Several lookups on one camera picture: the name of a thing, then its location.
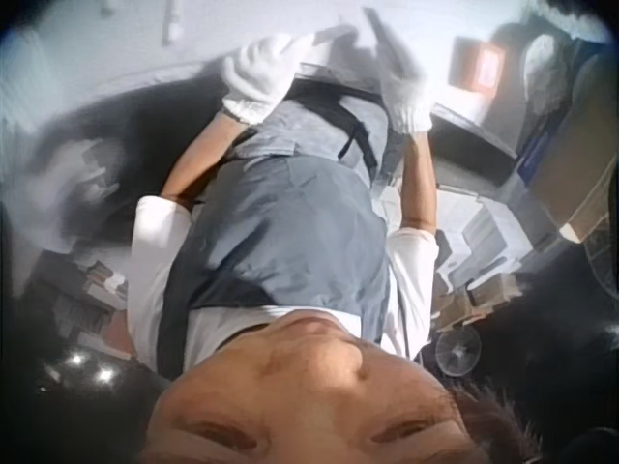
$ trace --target hand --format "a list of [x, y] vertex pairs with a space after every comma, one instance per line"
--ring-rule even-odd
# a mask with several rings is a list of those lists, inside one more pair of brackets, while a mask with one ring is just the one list
[[288, 93], [313, 40], [313, 34], [297, 38], [276, 34], [225, 58], [222, 77], [229, 88], [223, 98], [225, 109], [246, 124], [264, 121]]
[[434, 97], [426, 73], [391, 27], [381, 24], [377, 31], [374, 25], [374, 30], [380, 89], [394, 130], [406, 134], [429, 131]]

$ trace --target white sleeve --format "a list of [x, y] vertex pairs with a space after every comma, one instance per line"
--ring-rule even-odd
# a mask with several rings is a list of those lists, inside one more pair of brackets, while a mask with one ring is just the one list
[[393, 352], [405, 354], [404, 331], [408, 334], [410, 357], [421, 351], [429, 337], [434, 262], [438, 245], [424, 230], [402, 228], [387, 238], [387, 252], [398, 285], [399, 302], [405, 313], [402, 321], [399, 304], [390, 304], [383, 337]]
[[173, 201], [145, 196], [137, 203], [128, 275], [127, 319], [138, 359], [155, 368], [163, 291], [192, 215]]

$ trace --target white shirt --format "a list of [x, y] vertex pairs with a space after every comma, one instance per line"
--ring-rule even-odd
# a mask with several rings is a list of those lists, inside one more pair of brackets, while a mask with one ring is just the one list
[[[192, 215], [182, 206], [158, 196], [142, 198], [135, 215], [127, 302], [129, 333], [137, 358], [156, 370], [157, 336], [162, 317], [163, 291], [170, 267], [192, 225]], [[429, 335], [434, 261], [438, 246], [426, 231], [403, 228], [387, 238], [390, 258], [390, 297], [381, 347], [404, 356], [404, 330], [409, 353], [417, 356]], [[405, 312], [404, 328], [399, 303]], [[235, 333], [307, 307], [265, 306], [252, 309], [210, 307], [190, 312], [185, 370], [211, 356]], [[355, 336], [361, 333], [358, 316], [328, 311]]]

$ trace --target gray apron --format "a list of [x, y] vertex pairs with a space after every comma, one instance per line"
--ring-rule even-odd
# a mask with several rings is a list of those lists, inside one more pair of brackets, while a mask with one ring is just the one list
[[[355, 99], [350, 106], [374, 111], [386, 136], [382, 108]], [[339, 111], [328, 97], [324, 107]], [[164, 292], [157, 343], [164, 377], [183, 372], [191, 310], [323, 307], [359, 316], [362, 338], [380, 341], [389, 269], [385, 223], [366, 182], [367, 121], [353, 117], [334, 130], [315, 114], [298, 101], [282, 103], [207, 188]], [[376, 165], [380, 145], [373, 144]]]

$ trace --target short dark hair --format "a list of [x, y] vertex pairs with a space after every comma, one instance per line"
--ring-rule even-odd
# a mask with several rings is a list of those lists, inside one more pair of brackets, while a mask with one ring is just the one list
[[492, 463], [525, 464], [541, 457], [540, 440], [521, 420], [514, 403], [489, 387], [454, 384], [447, 387], [464, 426]]

